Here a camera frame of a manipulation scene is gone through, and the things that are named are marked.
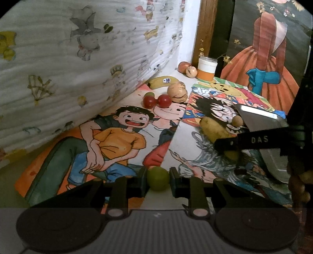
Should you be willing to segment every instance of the wooden door frame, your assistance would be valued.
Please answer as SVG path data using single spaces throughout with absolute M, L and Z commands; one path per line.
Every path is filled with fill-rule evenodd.
M 215 25 L 218 0 L 202 0 L 191 64 L 198 66 L 200 55 L 208 56 Z

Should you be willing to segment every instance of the red tomato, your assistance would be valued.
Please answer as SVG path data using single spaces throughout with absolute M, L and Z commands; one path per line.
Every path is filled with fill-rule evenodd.
M 172 99 L 167 95 L 160 95 L 158 100 L 158 104 L 160 108 L 168 108 L 172 104 Z
M 157 100 L 150 95 L 147 95 L 143 98 L 143 105 L 146 109 L 151 109 L 157 104 Z

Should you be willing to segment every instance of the green ball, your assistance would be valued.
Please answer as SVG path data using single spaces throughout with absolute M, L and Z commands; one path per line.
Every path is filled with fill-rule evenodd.
M 153 167 L 148 170 L 147 181 L 152 190 L 164 191 L 170 183 L 170 175 L 164 168 Z
M 148 93 L 146 93 L 143 97 L 146 97 L 146 96 L 153 96 L 153 97 L 155 97 L 155 95 L 154 95 L 153 92 L 148 92 Z

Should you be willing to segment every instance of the white curtain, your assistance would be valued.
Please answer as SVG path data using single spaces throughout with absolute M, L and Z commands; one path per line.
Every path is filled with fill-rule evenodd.
M 22 0 L 0 19 L 0 167 L 162 69 L 185 0 Z

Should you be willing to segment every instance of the orange dress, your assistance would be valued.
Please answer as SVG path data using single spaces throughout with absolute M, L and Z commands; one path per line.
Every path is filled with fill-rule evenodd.
M 266 98 L 276 109 L 288 114 L 291 105 L 299 90 L 299 85 L 284 66 L 286 52 L 286 34 L 284 38 L 277 38 L 277 26 L 275 16 L 264 12 L 255 21 L 253 45 L 238 53 L 232 64 L 228 64 L 222 71 L 221 78 L 228 81 L 249 86 L 250 69 L 258 68 L 261 71 L 276 71 L 280 75 L 280 83 L 263 83 L 261 96 Z

